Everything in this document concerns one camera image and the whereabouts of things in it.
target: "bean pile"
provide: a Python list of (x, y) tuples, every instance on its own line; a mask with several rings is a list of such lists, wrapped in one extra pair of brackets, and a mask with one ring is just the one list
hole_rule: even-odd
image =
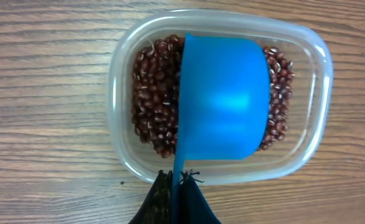
[(175, 154), (180, 61), (185, 38), (170, 35), (136, 55), (132, 72), (132, 123), (142, 143), (163, 158)]
[(289, 129), (289, 100), (293, 97), (292, 87), (294, 73), (291, 72), (293, 62), (284, 57), (284, 53), (277, 47), (265, 46), (262, 48), (269, 67), (269, 111), (266, 133), (261, 145), (257, 149), (267, 150), (278, 141), (283, 141), (284, 132)]
[[(132, 71), (132, 123), (142, 143), (152, 143), (163, 158), (175, 154), (178, 131), (180, 61), (184, 37), (170, 35), (136, 55)], [(257, 149), (266, 150), (284, 139), (292, 97), (293, 62), (277, 47), (264, 47), (269, 66), (270, 102), (266, 133)]]

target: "blue scoop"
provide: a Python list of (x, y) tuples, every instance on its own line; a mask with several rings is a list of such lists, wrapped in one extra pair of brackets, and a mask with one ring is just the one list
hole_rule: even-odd
[(250, 156), (261, 143), (269, 108), (267, 62), (253, 41), (187, 34), (180, 78), (173, 186), (184, 160)]

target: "clear plastic container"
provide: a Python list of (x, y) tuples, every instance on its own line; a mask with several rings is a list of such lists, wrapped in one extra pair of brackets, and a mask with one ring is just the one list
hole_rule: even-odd
[(324, 43), (312, 30), (265, 17), (226, 11), (178, 10), (145, 18), (129, 29), (113, 54), (107, 85), (108, 126), (116, 154), (138, 178), (153, 182), (159, 170), (172, 170), (173, 156), (162, 159), (142, 144), (131, 124), (132, 63), (150, 40), (170, 34), (240, 37), (276, 46), (293, 60), (296, 74), (289, 106), (289, 131), (282, 142), (243, 161), (186, 161), (200, 171), (205, 185), (282, 177), (303, 166), (323, 134), (333, 83), (333, 65)]

